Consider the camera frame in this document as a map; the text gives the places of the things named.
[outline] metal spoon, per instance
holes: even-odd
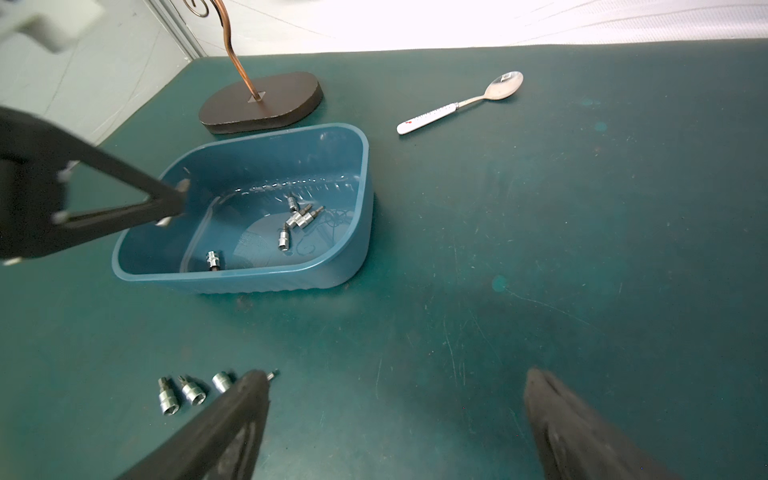
[[[507,98],[509,95],[515,93],[518,88],[520,88],[522,83],[522,73],[519,71],[508,71],[501,77],[492,81],[488,88],[485,89],[485,94],[453,104],[447,104],[445,107],[440,107],[437,110],[433,110],[423,115],[419,115],[416,118],[404,121],[397,126],[397,133],[401,135],[407,134],[408,132],[414,131],[416,128],[421,128],[426,124],[432,123],[438,118],[443,118],[446,115],[452,114],[459,108],[478,100],[501,100],[502,98]]]

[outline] white tile wall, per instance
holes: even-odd
[[[98,143],[188,63],[143,0],[99,1],[107,14],[67,51],[21,34],[0,42],[0,104]]]
[[[183,0],[173,2],[206,53],[225,55],[215,11],[198,18]],[[768,37],[768,0],[224,3],[239,55]]]

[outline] green table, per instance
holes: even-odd
[[[115,236],[0,270],[0,478],[112,478],[204,407],[156,379],[280,368],[257,478],[540,478],[525,372],[556,372],[687,478],[768,472],[768,41],[246,58],[307,70],[300,125],[370,140],[368,258],[331,290],[121,282]],[[486,102],[395,126],[525,73]],[[159,174],[237,79],[184,69],[104,148]],[[141,198],[86,168],[71,202]]]

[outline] chrome socket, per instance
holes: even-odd
[[[288,208],[290,209],[291,213],[296,213],[299,211],[299,202],[297,202],[293,197],[288,197]]]
[[[221,270],[221,260],[219,260],[219,255],[213,250],[208,252],[205,261],[208,263],[208,270]]]
[[[189,377],[179,375],[179,382],[181,382],[181,392],[187,397],[189,403],[200,405],[202,402],[205,402],[205,392],[195,382],[191,381]]]
[[[216,375],[214,375],[214,386],[216,387],[216,390],[224,393],[232,386],[232,380],[226,373],[218,372]]]
[[[312,204],[307,204],[304,208],[288,217],[288,220],[286,220],[286,225],[288,228],[294,228],[296,226],[296,221],[310,210],[312,210]]]
[[[311,214],[305,214],[302,215],[300,219],[296,220],[296,225],[298,225],[301,228],[306,227],[310,223],[312,223],[312,220],[315,220],[318,215],[320,215],[320,212],[323,211],[325,207],[320,207],[317,210],[313,211]]]
[[[281,252],[284,252],[290,248],[290,235],[288,234],[288,223],[283,224],[283,229],[280,231],[280,239],[277,242],[277,248]]]
[[[168,379],[161,377],[157,380],[160,386],[160,410],[163,415],[173,415],[179,411],[179,402],[176,400],[174,390],[170,387]]]

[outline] spoon handle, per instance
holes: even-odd
[[[421,128],[426,124],[431,124],[433,121],[443,118],[446,115],[450,115],[456,111],[458,103],[447,104],[445,107],[437,108],[433,111],[428,111],[423,115],[419,115],[416,118],[402,122],[397,126],[397,133],[404,135],[410,131],[414,131],[416,128]]]

